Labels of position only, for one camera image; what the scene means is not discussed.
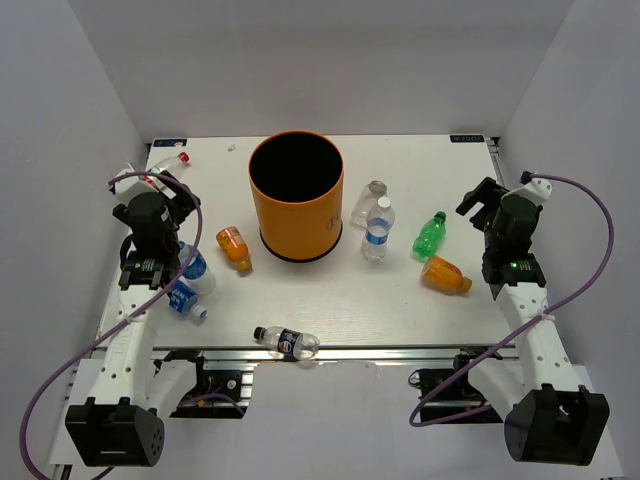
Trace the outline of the small orange juice bottle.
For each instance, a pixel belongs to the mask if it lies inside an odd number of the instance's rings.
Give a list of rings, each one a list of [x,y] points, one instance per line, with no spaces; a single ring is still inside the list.
[[[249,249],[240,231],[235,226],[229,226],[216,234],[216,240],[227,260],[240,274],[252,270]]]

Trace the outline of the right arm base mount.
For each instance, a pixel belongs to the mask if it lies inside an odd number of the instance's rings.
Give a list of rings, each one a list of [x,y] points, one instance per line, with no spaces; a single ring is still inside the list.
[[[484,351],[484,348],[463,348],[454,356],[451,367],[414,370],[408,377],[408,384],[419,391],[419,399],[422,399]],[[467,375],[464,375],[425,404],[420,411],[420,422],[470,412],[487,404],[485,397],[470,385]],[[501,423],[502,420],[494,409],[451,421],[451,424]]]

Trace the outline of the clear bottle red cap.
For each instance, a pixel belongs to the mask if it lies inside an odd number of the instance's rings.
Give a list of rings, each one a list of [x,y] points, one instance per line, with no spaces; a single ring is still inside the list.
[[[157,174],[171,174],[175,178],[180,178],[190,166],[189,155],[185,152],[180,152],[149,167],[148,171]]]

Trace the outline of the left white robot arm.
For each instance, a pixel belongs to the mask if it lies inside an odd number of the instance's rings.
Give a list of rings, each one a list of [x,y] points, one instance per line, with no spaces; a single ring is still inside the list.
[[[152,467],[164,448],[164,422],[184,395],[205,396],[211,374],[190,360],[172,360],[151,372],[160,319],[153,305],[168,298],[184,269],[179,260],[179,226],[200,201],[171,174],[159,175],[163,190],[147,172],[111,180],[118,198],[113,215],[131,231],[123,243],[115,326],[101,369],[81,404],[70,405],[65,428],[89,467]]]

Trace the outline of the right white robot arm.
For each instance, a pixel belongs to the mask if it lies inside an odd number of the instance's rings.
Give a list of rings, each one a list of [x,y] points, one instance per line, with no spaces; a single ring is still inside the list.
[[[543,178],[526,175],[509,191],[491,178],[467,192],[456,211],[479,211],[471,224],[484,235],[482,274],[502,312],[520,360],[516,378],[494,355],[481,355],[451,374],[453,390],[480,393],[504,423],[510,456],[519,462],[587,466],[610,409],[575,373],[550,310],[546,279],[531,253],[542,205],[552,192]]]

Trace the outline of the water bottle blue label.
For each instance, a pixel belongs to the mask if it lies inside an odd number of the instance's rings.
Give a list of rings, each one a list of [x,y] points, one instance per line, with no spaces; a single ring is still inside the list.
[[[212,293],[216,286],[216,279],[210,270],[204,256],[197,248],[183,241],[179,242],[178,258],[182,266],[186,266],[183,278],[199,296]]]

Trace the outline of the green plastic bottle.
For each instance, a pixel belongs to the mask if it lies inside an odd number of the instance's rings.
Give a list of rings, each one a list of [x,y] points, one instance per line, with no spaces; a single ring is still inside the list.
[[[415,259],[425,262],[434,256],[446,235],[446,213],[438,211],[421,228],[419,235],[412,246],[412,255]]]

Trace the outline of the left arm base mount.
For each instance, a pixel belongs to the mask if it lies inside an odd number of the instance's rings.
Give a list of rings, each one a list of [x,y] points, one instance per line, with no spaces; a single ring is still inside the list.
[[[172,418],[241,419],[251,398],[254,365],[197,350],[170,351],[157,368],[185,360],[195,365],[196,383],[182,398]]]

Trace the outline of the clear pepsi bottle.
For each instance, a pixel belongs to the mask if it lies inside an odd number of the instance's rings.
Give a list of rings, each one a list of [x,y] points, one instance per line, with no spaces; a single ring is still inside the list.
[[[320,347],[316,336],[279,326],[256,327],[253,337],[259,345],[287,360],[311,360]]]

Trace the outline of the clear capless bottle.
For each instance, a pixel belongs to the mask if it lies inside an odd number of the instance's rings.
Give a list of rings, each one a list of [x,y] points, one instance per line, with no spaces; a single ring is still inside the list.
[[[378,199],[386,194],[387,186],[383,182],[373,180],[367,183],[352,209],[350,223],[353,226],[365,229],[367,226],[367,214],[377,204]]]

